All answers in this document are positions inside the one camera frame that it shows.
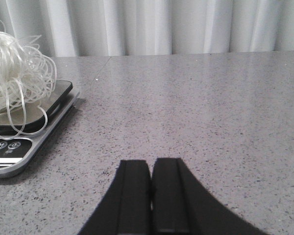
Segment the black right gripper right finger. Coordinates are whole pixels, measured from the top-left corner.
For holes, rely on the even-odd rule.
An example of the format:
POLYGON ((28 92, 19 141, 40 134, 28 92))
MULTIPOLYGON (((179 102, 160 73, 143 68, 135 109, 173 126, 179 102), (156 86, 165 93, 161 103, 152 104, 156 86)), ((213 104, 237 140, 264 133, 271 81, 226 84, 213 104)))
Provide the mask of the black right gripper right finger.
POLYGON ((221 204, 180 158, 159 158, 152 174, 155 235, 262 235, 221 204))

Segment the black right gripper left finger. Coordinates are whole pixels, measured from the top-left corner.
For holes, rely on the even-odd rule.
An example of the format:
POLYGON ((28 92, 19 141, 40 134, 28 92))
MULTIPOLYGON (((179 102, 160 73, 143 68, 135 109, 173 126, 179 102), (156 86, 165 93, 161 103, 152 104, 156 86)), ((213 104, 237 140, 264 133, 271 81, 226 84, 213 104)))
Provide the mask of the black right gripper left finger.
POLYGON ((150 172, 146 161, 122 160, 105 196, 80 235, 149 235, 150 172))

